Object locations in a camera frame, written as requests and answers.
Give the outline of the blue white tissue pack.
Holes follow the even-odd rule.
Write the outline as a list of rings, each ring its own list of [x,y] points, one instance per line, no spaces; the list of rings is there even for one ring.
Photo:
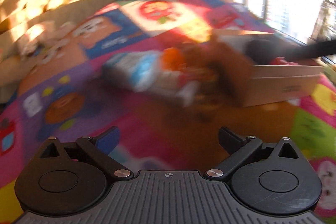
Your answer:
[[[156,81],[160,51],[122,52],[113,55],[101,67],[108,83],[133,92],[144,92]]]

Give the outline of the orange plastic toy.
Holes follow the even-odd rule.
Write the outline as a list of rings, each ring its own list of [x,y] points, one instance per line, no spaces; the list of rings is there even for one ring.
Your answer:
[[[183,53],[178,48],[166,48],[161,55],[162,68],[168,71],[182,71],[186,67]]]

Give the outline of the white cardboard box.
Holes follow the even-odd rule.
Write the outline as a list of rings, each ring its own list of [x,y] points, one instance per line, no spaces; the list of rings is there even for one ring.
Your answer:
[[[219,86],[240,106],[256,106],[309,96],[322,74],[314,60],[293,65],[260,65],[251,59],[270,57],[289,43],[270,32],[214,29],[209,42],[210,62],[219,73]]]

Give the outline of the colourful cartoon play mat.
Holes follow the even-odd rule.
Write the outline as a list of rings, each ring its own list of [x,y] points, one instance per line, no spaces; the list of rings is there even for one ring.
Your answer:
[[[88,16],[21,80],[1,114],[1,223],[335,223],[335,86],[240,106],[210,62],[214,29],[275,32],[232,0],[116,0]],[[182,51],[133,92],[101,67],[122,52]],[[133,178],[108,178],[76,140],[112,126],[109,156]],[[205,178],[229,154],[218,132],[262,140],[256,162]]]

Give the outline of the crumpled white cloth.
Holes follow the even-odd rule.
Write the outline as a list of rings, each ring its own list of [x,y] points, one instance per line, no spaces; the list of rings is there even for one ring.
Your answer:
[[[24,60],[34,55],[38,49],[53,47],[75,27],[74,22],[65,22],[60,27],[56,27],[53,20],[34,24],[15,42],[18,55]]]

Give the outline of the beige sofa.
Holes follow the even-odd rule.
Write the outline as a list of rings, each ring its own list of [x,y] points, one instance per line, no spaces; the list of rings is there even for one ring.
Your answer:
[[[1,104],[7,103],[19,83],[39,61],[38,46],[53,47],[76,24],[116,0],[80,0],[60,6],[23,24],[17,40],[11,32],[1,34]]]

